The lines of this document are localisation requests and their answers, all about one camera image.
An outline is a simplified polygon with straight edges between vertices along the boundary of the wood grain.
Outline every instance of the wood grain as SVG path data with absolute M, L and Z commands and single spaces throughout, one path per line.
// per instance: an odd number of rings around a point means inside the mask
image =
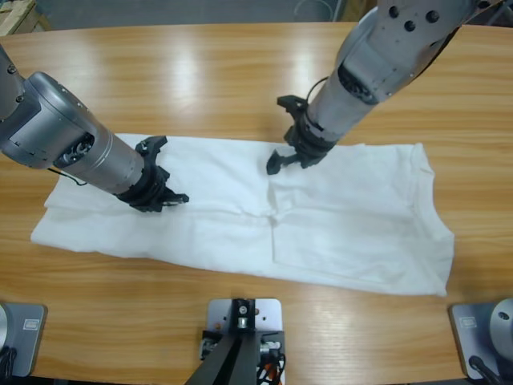
M 154 26 L 0 38 L 114 132 L 282 141 L 276 103 L 333 69 L 350 24 Z M 462 377 L 446 308 L 513 294 L 513 32 L 465 26 L 346 144 L 423 142 L 456 234 L 449 296 L 394 297 L 33 245 L 56 178 L 0 158 L 0 299 L 49 313 L 36 375 L 183 383 L 212 298 L 282 301 L 291 384 Z

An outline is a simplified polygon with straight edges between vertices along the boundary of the metal mounting plate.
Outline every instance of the metal mounting plate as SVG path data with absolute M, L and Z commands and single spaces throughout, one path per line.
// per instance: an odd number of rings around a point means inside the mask
M 483 377 L 469 364 L 472 355 L 479 356 L 494 373 L 499 374 L 496 354 L 490 339 L 490 316 L 495 303 L 471 303 L 450 308 L 450 320 L 458 341 L 463 372 L 471 379 Z
M 3 303 L 7 315 L 7 338 L 5 346 L 16 349 L 13 375 L 28 376 L 38 354 L 39 340 L 46 316 L 42 305 Z
M 228 332 L 228 320 L 232 299 L 213 299 L 208 304 L 207 330 L 217 333 Z M 283 331 L 281 303 L 275 298 L 257 298 L 255 319 L 257 331 Z

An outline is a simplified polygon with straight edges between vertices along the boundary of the floor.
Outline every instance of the floor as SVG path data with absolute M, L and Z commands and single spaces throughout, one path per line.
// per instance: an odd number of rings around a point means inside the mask
M 331 21 L 337 0 L 38 0 L 56 30 L 222 22 Z

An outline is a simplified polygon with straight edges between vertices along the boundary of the gray robot arm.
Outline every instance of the gray robot arm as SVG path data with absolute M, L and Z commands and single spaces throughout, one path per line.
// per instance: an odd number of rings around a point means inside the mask
M 274 152 L 268 174 L 291 163 L 319 163 L 377 104 L 420 76 L 465 21 L 498 2 L 378 1 L 343 42 L 335 70 L 312 103 L 293 95 L 278 99 L 294 118 L 285 140 L 296 154 Z
M 36 72 L 24 79 L 2 46 L 0 84 L 0 150 L 12 160 L 60 168 L 139 211 L 188 201 L 166 188 L 169 174 L 156 165 L 165 136 L 130 148 L 49 75 Z

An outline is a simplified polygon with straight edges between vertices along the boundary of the black cable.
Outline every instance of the black cable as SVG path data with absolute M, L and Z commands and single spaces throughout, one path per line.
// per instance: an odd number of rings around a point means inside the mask
M 0 351 L 0 383 L 9 381 L 12 378 L 16 354 L 16 349 L 13 347 L 5 346 Z
M 71 180 L 73 180 L 77 184 L 77 186 L 85 186 L 87 184 L 87 182 L 80 183 L 73 176 L 67 175 L 64 172 L 60 172 L 59 170 L 55 170 L 54 168 L 47 168 L 47 170 L 48 171 L 52 171 L 55 174 L 59 174 L 59 175 L 65 176 L 66 178 L 70 178 Z
M 308 91 L 308 95 L 306 96 L 306 103 L 308 103 L 309 99 L 310 99 L 310 95 L 312 95 L 312 91 L 315 90 L 315 87 L 317 87 L 319 84 L 321 84 L 322 82 L 325 82 L 326 80 L 328 80 L 329 76 L 326 76 L 325 78 L 322 78 L 321 80 L 319 80 L 317 83 L 315 83 L 312 88 L 310 88 L 310 91 Z

